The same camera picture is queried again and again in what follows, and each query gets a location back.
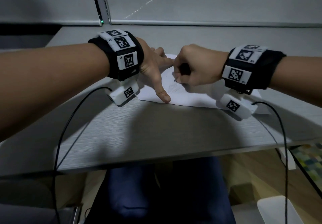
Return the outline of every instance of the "black wristband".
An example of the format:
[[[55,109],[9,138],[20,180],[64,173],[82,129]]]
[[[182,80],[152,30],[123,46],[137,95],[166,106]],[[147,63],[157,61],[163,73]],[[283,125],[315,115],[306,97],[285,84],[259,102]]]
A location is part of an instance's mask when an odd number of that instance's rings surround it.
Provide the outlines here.
[[[97,38],[90,39],[88,41],[88,43],[93,43],[97,47],[99,47],[109,59],[110,73],[107,76],[113,79],[117,79],[119,81],[123,81],[131,76],[138,74],[140,71],[140,66],[144,59],[144,52],[139,41],[130,32],[126,31],[126,33],[135,44],[135,47],[131,47],[131,48],[127,48],[127,49],[123,49],[115,52],[110,47],[108,42],[105,39],[101,38],[100,36],[98,36]],[[130,68],[120,70],[118,66],[118,61],[117,61],[118,56],[133,53],[135,51],[137,53],[138,64],[132,65]]]
[[[246,84],[224,78],[225,86],[246,94],[251,94],[253,89],[267,89],[277,65],[281,59],[286,56],[280,51],[266,50],[255,64],[251,64],[236,59],[230,59],[229,57],[233,51],[234,49],[229,52],[223,71],[227,65],[236,68],[236,71],[239,71],[240,69],[242,71],[251,72],[251,75]]]

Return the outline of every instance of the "hand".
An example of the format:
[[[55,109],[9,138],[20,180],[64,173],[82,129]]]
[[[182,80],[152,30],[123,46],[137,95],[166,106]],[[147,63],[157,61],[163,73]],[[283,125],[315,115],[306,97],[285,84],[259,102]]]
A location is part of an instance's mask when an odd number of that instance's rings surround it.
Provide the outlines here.
[[[186,45],[182,47],[174,62],[176,81],[192,86],[214,83],[221,79],[227,56],[228,52],[214,51],[196,44]],[[190,75],[180,73],[179,67],[183,63],[188,63]]]
[[[163,48],[150,48],[143,39],[138,37],[136,39],[141,44],[144,52],[144,60],[140,67],[141,73],[151,79],[156,95],[163,102],[169,103],[171,98],[162,87],[159,67],[173,65],[174,60],[166,57]]]

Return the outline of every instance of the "blue jeans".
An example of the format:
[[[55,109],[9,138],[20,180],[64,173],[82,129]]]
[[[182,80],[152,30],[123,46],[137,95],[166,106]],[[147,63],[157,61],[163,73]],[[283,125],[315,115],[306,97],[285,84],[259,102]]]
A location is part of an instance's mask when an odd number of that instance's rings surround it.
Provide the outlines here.
[[[107,171],[85,224],[236,224],[216,157],[173,162],[168,186],[157,186],[154,165]]]

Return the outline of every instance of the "gray desk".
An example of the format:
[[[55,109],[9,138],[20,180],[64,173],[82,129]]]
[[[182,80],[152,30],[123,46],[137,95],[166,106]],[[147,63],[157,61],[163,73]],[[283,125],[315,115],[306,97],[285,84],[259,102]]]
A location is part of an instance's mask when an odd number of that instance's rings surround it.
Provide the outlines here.
[[[183,45],[197,43],[228,51],[241,43],[264,44],[288,55],[322,56],[322,29],[113,26],[132,32],[152,47],[177,54]],[[48,46],[87,42],[103,27],[63,27]],[[53,168],[61,131],[80,100],[103,79],[56,108],[0,145],[0,176],[39,173]],[[322,138],[322,109],[280,92],[261,91],[264,100],[280,113],[290,145]],[[88,171],[131,161],[152,162],[203,155],[245,152],[282,145],[274,115],[255,115],[237,121],[218,109],[191,108],[139,101],[123,107],[111,104],[97,91],[72,120],[59,153],[64,173]]]

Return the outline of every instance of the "sheet of paper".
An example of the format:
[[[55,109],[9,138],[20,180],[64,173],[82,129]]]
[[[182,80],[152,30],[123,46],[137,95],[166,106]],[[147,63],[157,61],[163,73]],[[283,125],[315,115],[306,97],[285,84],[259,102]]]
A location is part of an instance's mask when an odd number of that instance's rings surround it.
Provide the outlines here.
[[[176,55],[167,54],[167,57],[175,59]],[[217,103],[217,100],[229,90],[229,88],[224,86],[224,80],[219,80],[214,84],[191,87],[189,85],[177,83],[173,73],[173,67],[161,71],[163,88],[171,97],[170,104],[227,109]],[[155,94],[151,81],[141,73],[139,74],[138,84],[140,90],[137,92],[136,96],[139,100],[163,103],[163,101]],[[253,90],[252,96],[261,100],[260,93],[256,89]],[[267,108],[259,106],[255,113],[269,114],[269,111]]]

